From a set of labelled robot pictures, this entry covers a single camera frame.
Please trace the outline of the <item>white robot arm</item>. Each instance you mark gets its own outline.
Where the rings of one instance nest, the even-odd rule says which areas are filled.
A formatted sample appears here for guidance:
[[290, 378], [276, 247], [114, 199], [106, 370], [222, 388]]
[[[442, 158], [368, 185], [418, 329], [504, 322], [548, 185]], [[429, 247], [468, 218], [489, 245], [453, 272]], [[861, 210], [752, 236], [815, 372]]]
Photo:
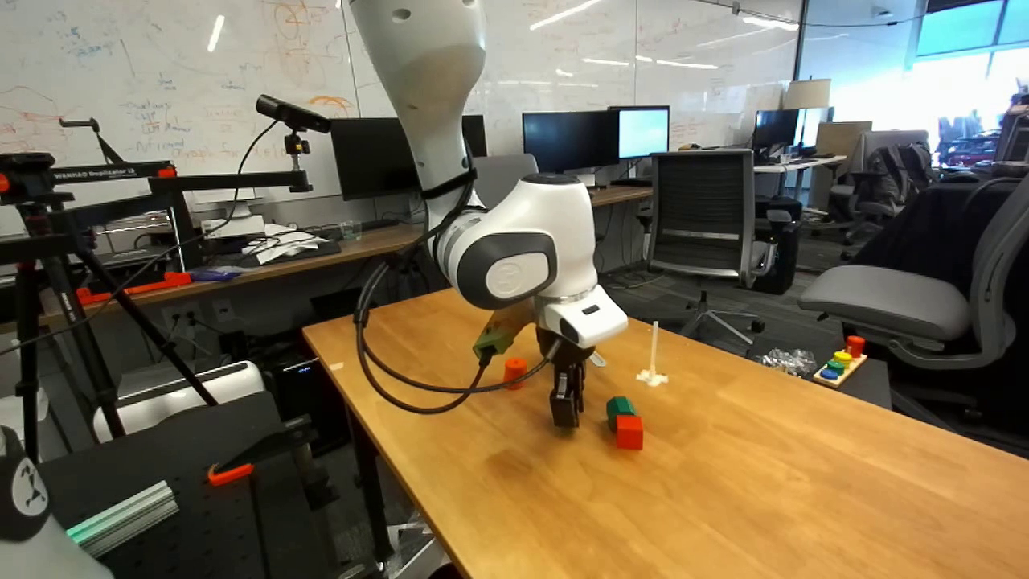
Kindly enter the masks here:
[[575, 428], [590, 353], [628, 329], [599, 283], [591, 194], [532, 174], [496, 205], [479, 199], [464, 109], [486, 67], [486, 0], [351, 0], [351, 14], [415, 161], [431, 262], [493, 322], [538, 329], [554, 423]]

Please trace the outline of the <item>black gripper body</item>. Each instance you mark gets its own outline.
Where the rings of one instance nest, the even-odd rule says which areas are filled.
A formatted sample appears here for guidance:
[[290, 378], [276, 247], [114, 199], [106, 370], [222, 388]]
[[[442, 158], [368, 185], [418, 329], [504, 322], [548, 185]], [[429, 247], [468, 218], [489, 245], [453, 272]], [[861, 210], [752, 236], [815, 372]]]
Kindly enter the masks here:
[[591, 351], [628, 329], [628, 312], [606, 285], [595, 285], [575, 298], [548, 298], [538, 310], [538, 326], [579, 351]]

